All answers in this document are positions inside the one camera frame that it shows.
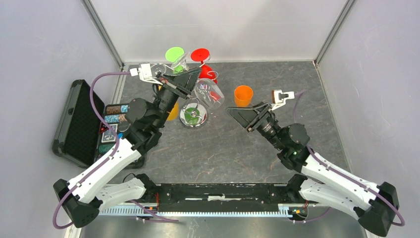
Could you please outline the clear wine glass front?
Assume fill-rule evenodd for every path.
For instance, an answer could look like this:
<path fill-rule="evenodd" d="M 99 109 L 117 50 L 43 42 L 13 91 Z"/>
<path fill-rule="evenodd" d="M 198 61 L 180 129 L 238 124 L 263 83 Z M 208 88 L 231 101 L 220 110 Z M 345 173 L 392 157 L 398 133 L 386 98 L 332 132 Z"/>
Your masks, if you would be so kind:
<path fill-rule="evenodd" d="M 215 110 L 224 102 L 222 91 L 216 83 L 209 79 L 199 78 L 194 88 L 194 92 L 200 102 L 208 110 Z"/>

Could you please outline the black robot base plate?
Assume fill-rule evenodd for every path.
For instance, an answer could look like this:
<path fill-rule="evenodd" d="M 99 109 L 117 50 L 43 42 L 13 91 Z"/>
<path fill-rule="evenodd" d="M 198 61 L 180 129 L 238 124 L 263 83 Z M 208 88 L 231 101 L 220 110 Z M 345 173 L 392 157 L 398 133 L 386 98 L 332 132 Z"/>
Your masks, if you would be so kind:
<path fill-rule="evenodd" d="M 150 191 L 163 212 L 274 212 L 279 204 L 306 203 L 282 183 L 162 183 Z"/>

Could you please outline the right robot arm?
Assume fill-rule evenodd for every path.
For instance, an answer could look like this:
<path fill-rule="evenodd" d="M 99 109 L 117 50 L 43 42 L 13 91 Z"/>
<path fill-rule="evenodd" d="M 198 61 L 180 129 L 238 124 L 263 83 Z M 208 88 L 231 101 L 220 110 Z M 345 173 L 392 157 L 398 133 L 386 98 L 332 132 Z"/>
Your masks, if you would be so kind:
<path fill-rule="evenodd" d="M 308 146 L 310 137 L 300 123 L 281 127 L 268 103 L 228 107 L 226 112 L 246 131 L 257 131 L 276 150 L 286 168 L 300 182 L 286 188 L 292 202 L 314 201 L 355 218 L 367 231 L 386 237 L 395 217 L 400 218 L 396 187 L 360 178 L 328 161 Z"/>

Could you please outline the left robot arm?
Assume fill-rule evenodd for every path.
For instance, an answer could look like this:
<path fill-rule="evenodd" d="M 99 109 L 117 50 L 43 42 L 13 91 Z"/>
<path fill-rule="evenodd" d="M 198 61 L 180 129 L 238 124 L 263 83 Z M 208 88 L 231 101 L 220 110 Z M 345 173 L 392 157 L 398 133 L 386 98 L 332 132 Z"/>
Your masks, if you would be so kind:
<path fill-rule="evenodd" d="M 108 186 L 107 183 L 133 161 L 141 158 L 158 144 L 169 113 L 179 98 L 187 99 L 198 81 L 200 67 L 177 74 L 152 76 L 147 82 L 159 84 L 155 99 L 130 101 L 125 115 L 128 128 L 115 145 L 84 172 L 69 181 L 59 179 L 53 185 L 59 203 L 71 220 L 81 228 L 91 223 L 98 214 L 125 201 L 150 202 L 156 189 L 139 178 Z"/>

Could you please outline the orange wine glass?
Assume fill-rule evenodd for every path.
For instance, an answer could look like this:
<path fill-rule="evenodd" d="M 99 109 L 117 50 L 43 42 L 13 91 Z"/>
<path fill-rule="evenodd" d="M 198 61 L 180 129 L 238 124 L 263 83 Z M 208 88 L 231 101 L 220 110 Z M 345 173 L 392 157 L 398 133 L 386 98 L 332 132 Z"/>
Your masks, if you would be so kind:
<path fill-rule="evenodd" d="M 240 85 L 234 90 L 234 102 L 238 107 L 247 107 L 250 105 L 254 92 L 247 85 Z"/>

